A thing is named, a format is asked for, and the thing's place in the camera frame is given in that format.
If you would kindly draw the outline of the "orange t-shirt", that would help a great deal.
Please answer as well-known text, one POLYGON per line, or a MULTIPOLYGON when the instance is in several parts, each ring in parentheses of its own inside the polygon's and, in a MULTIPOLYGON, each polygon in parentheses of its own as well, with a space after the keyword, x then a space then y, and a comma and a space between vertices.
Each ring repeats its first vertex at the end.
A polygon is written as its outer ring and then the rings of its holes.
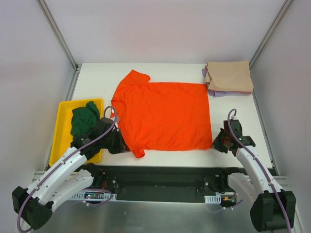
POLYGON ((207 86, 200 83, 152 82, 131 70, 111 100, 111 117, 136 158, 146 150, 187 151, 212 147, 207 86))

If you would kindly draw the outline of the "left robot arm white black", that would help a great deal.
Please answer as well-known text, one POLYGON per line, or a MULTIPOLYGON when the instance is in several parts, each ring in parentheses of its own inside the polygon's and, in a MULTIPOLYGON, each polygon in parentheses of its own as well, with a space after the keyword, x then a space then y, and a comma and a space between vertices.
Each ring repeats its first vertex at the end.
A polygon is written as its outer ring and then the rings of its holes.
POLYGON ((87 161, 100 150, 113 154, 127 152, 120 129, 119 118, 102 117, 88 133, 73 137, 73 141, 61 158, 39 179, 23 188, 18 186, 12 192, 14 211, 17 213, 17 229, 24 230, 24 220, 32 230, 45 225, 53 212, 74 194, 87 188, 105 193, 103 171, 87 161))

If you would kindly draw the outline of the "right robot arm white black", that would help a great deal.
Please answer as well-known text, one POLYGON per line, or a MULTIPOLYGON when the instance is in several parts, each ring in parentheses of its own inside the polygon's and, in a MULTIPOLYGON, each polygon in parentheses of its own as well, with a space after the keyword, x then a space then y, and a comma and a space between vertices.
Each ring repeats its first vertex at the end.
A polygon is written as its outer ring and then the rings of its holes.
POLYGON ((284 190, 264 166, 255 142, 243 135, 237 119, 224 121, 212 147, 222 153, 232 152, 246 171, 243 174, 235 167, 224 169, 214 181, 217 192, 236 192, 249 205, 251 222, 258 232, 286 229, 290 233, 296 197, 284 190))

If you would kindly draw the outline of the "green t-shirt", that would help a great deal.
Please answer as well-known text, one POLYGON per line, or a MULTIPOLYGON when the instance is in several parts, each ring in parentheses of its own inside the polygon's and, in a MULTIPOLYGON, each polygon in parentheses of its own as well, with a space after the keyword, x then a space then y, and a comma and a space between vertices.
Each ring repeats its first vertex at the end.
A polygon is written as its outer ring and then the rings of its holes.
POLYGON ((89 101, 84 107, 72 110, 71 131, 73 140, 81 134, 88 134, 100 119, 100 112, 93 101, 89 101))

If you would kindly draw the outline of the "folded lavender t-shirt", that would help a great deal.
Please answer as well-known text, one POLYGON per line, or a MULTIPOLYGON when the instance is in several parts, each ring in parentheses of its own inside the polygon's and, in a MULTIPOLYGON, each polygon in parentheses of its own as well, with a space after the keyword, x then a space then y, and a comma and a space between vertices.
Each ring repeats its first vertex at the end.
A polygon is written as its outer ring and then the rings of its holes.
POLYGON ((213 96, 213 97, 222 97, 222 96, 229 96, 233 95, 233 92, 223 92, 223 91, 214 91, 209 89, 209 84, 210 84, 210 75, 208 72, 207 65, 202 69, 202 74, 204 76, 205 83, 207 84, 207 90, 208 93, 213 96))

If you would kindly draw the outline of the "yellow plastic bin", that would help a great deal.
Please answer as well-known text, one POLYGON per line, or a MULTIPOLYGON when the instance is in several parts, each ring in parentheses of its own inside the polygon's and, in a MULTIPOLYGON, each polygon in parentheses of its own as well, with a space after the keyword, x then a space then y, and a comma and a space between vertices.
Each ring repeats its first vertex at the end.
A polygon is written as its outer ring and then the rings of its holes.
POLYGON ((61 158, 70 146, 70 143, 73 141, 73 136, 70 134, 71 119, 73 116, 72 110, 78 107, 85 107, 85 105, 90 101, 94 102, 99 110, 100 116, 102 117, 104 113, 104 100, 101 98, 60 102, 58 106, 52 150, 49 160, 50 167, 52 167, 61 158))

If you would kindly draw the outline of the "folded pink t-shirt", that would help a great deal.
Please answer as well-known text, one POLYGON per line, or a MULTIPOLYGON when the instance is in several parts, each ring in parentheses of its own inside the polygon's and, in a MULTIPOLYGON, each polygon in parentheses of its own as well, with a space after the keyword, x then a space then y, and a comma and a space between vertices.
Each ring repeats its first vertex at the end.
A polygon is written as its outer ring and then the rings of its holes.
POLYGON ((253 93, 253 91, 250 92, 240 92, 241 95, 251 95, 253 93))

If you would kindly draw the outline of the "folded tan t-shirt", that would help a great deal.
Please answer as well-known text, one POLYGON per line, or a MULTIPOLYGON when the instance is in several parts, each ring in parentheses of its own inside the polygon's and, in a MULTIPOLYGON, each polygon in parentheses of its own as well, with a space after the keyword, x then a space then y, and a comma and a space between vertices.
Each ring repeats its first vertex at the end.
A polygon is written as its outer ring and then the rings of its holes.
POLYGON ((223 92, 250 92, 253 83, 250 78, 249 62, 208 62, 209 89, 223 92))

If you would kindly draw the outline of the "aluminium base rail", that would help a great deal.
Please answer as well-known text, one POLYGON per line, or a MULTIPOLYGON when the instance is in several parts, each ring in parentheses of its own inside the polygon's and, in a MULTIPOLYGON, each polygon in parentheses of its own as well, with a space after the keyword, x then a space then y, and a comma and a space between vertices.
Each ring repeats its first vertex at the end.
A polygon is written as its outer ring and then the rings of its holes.
POLYGON ((42 176, 46 173, 47 171, 36 171, 34 176, 33 176, 33 180, 32 180, 32 183, 35 183, 35 182, 41 182, 41 178, 42 176))

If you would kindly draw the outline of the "right aluminium frame post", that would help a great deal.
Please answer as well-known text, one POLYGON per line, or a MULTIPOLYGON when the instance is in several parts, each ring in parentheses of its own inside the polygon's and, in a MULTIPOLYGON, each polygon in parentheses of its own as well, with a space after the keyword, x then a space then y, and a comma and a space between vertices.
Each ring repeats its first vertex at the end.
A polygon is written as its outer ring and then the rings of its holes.
POLYGON ((256 49, 252 59, 249 62, 249 69, 251 70, 254 66, 255 62, 258 60, 259 56, 262 54, 264 48, 268 44, 271 36, 277 29, 278 25, 282 21, 282 19, 285 17, 287 11, 289 10, 290 6, 294 0, 285 0, 279 9, 277 15, 275 16, 274 20, 272 21, 272 24, 270 25, 269 29, 267 30, 266 34, 264 35, 263 39, 261 40, 258 48, 256 49))

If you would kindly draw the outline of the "aluminium frame post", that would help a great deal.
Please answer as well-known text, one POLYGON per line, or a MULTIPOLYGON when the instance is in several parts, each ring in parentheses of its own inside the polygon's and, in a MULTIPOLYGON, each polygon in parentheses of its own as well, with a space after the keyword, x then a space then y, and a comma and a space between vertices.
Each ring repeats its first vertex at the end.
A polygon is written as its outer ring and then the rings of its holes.
POLYGON ((285 17, 287 11, 289 10, 290 6, 294 0, 285 0, 279 9, 277 15, 275 16, 274 20, 272 21, 272 24, 270 25, 269 29, 267 30, 266 34, 264 35, 263 39, 261 40, 258 48, 256 49, 252 59, 249 62, 249 69, 251 70, 254 66, 255 62, 258 60, 259 56, 262 54, 264 48, 268 44, 271 36, 277 29, 278 25, 282 21, 282 19, 285 17))
POLYGON ((40 7, 44 17, 46 18, 52 33, 54 34, 57 42, 59 43, 64 55, 66 56, 67 60, 69 61, 70 65, 72 66, 74 71, 77 71, 79 68, 79 65, 77 64, 77 62, 75 61, 69 46, 67 45, 57 23, 56 20, 54 19, 51 10, 49 9, 47 3, 45 0, 37 0, 36 1, 38 6, 40 7))

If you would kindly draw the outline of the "left aluminium frame post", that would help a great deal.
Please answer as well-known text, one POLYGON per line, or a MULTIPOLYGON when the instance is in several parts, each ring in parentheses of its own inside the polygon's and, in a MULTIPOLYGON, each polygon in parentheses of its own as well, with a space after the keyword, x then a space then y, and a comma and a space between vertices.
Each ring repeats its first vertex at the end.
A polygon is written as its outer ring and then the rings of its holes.
POLYGON ((40 7, 44 17, 46 18, 52 33, 54 34, 57 42, 59 43, 64 55, 66 56, 67 60, 69 61, 70 65, 72 66, 74 71, 77 71, 79 68, 79 65, 77 64, 77 62, 75 61, 69 46, 67 45, 57 23, 56 20, 54 19, 51 10, 49 9, 47 3, 45 0, 37 0, 36 1, 38 6, 40 7))

